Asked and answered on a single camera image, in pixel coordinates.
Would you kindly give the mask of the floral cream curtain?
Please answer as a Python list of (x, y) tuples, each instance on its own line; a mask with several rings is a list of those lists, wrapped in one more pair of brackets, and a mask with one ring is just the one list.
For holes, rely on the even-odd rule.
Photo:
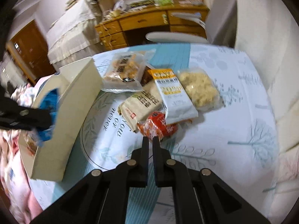
[(235, 47), (251, 58), (269, 95), (279, 143), (269, 219), (284, 223), (298, 200), (298, 24), (282, 0), (237, 0)]

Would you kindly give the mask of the dark corn snack box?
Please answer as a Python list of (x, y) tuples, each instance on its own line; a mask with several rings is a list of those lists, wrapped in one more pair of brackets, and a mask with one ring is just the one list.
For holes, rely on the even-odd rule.
[(143, 1), (137, 1), (134, 3), (130, 3), (130, 8), (136, 8), (141, 6), (151, 6), (155, 4), (155, 0), (143, 0)]

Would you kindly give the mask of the teal and white tablecloth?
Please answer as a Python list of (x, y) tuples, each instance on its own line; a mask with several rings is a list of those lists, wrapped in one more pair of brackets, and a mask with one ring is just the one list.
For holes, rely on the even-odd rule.
[[(182, 123), (162, 147), (188, 168), (211, 169), (267, 216), (274, 197), (278, 143), (268, 95), (247, 54), (187, 43), (134, 46), (132, 50), (155, 50), (150, 60), (154, 68), (174, 72), (201, 68), (213, 80), (223, 104)], [(98, 95), (80, 129), (61, 182), (30, 180), (42, 208), (50, 206), (93, 169), (113, 169), (141, 146), (142, 135), (134, 133), (117, 112), (128, 97), (129, 93)]]

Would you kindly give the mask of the wooden desk with drawers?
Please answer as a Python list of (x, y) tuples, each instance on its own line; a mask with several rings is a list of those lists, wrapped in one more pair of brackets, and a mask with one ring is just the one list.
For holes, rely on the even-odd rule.
[(101, 43), (107, 51), (148, 43), (145, 35), (149, 32), (169, 32), (168, 15), (173, 11), (207, 16), (205, 5), (149, 6), (140, 11), (127, 12), (119, 17), (101, 22), (95, 26)]

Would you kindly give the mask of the grey office chair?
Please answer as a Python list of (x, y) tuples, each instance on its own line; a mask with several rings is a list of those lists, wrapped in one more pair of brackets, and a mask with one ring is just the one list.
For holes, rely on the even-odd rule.
[(237, 0), (214, 0), (207, 16), (173, 11), (169, 32), (149, 32), (154, 43), (201, 43), (233, 48), (237, 33)]

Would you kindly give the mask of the green snack bag on desk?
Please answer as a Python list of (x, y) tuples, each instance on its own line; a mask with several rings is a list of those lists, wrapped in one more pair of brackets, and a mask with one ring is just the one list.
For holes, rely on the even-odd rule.
[(155, 6), (168, 6), (174, 4), (173, 0), (154, 0)]

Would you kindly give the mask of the lace covered piano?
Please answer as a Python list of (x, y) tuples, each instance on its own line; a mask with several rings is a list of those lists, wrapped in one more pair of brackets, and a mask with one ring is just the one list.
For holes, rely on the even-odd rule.
[(101, 21), (99, 5), (79, 0), (46, 34), (48, 59), (58, 70), (62, 66), (105, 51), (95, 26)]

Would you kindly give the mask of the brown wooden door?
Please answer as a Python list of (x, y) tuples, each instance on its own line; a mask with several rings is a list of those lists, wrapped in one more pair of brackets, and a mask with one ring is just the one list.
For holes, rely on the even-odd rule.
[(56, 72), (48, 59), (48, 45), (33, 20), (6, 43), (6, 49), (25, 78), (35, 85), (42, 77)]

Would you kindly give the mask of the beige soda cracker pack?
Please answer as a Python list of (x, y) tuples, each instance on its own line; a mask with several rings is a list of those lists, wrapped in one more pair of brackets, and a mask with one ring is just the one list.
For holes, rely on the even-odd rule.
[(152, 112), (159, 110), (162, 104), (162, 97), (152, 80), (142, 91), (134, 93), (122, 102), (118, 107), (118, 113), (125, 119), (131, 131), (135, 132), (137, 124), (145, 121)]

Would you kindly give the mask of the red candy packet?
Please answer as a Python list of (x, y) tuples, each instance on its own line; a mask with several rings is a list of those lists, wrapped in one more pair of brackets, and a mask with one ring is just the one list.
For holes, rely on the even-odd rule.
[(152, 112), (145, 121), (137, 123), (137, 128), (150, 142), (154, 137), (158, 137), (159, 141), (162, 141), (178, 131), (177, 124), (166, 124), (165, 114), (160, 111)]

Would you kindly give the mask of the white plastic bag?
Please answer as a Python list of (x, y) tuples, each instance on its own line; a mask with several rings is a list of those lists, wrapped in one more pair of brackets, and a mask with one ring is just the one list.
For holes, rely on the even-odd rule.
[(125, 12), (128, 10), (128, 5), (126, 4), (126, 2), (124, 0), (119, 0), (115, 3), (113, 10)]

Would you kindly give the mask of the orange white oat bar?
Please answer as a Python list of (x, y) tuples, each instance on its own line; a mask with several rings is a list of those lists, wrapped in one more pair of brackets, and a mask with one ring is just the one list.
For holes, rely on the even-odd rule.
[(198, 111), (172, 69), (150, 69), (163, 100), (166, 124), (198, 117)]

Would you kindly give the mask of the white plastic organizer tray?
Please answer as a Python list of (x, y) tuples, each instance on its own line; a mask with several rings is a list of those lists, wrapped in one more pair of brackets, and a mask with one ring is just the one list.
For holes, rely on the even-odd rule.
[(38, 93), (33, 107), (43, 97), (58, 89), (57, 119), (52, 139), (32, 155), (26, 146), (25, 131), (19, 136), (19, 151), (25, 171), (34, 180), (61, 181), (80, 128), (102, 88), (102, 78), (91, 57), (70, 63), (52, 75)]

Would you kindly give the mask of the yellow mug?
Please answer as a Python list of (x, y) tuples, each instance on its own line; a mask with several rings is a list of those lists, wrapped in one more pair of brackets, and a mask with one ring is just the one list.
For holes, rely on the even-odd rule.
[(119, 17), (121, 15), (122, 11), (121, 10), (113, 10), (111, 12), (111, 16), (116, 18), (116, 17)]

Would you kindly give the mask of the clear bag orange cubes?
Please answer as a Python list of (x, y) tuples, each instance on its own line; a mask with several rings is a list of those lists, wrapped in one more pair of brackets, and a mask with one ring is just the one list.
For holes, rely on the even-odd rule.
[(147, 63), (156, 50), (118, 52), (102, 77), (104, 92), (124, 93), (142, 91), (141, 80)]

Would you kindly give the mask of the pink bed blanket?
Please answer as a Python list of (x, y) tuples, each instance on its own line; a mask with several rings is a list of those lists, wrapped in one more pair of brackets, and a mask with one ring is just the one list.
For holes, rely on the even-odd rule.
[(10, 212), (18, 223), (30, 223), (43, 210), (29, 186), (21, 159), (20, 131), (1, 130), (1, 184), (10, 199)]

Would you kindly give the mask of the clear bag puffed cake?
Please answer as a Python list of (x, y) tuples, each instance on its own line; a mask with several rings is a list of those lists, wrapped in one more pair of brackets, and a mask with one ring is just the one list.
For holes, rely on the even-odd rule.
[(176, 75), (198, 111), (208, 112), (221, 106), (220, 93), (203, 69), (188, 68), (179, 70)]

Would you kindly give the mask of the dark red small packet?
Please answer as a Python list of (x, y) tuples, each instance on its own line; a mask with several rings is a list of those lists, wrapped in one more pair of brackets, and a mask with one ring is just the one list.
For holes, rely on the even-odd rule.
[(147, 83), (149, 83), (152, 80), (152, 75), (150, 74), (150, 68), (146, 67), (144, 72), (143, 72), (143, 76), (142, 79), (140, 81), (142, 86), (145, 86)]

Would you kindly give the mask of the blue white snack packet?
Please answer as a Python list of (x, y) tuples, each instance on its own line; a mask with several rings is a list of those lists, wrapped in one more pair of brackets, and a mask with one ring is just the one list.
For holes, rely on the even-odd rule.
[(41, 129), (36, 129), (32, 133), (34, 144), (38, 147), (43, 146), (44, 142), (49, 141), (53, 137), (54, 126), (59, 109), (59, 89), (54, 88), (48, 91), (42, 98), (39, 109), (46, 113), (45, 126)]

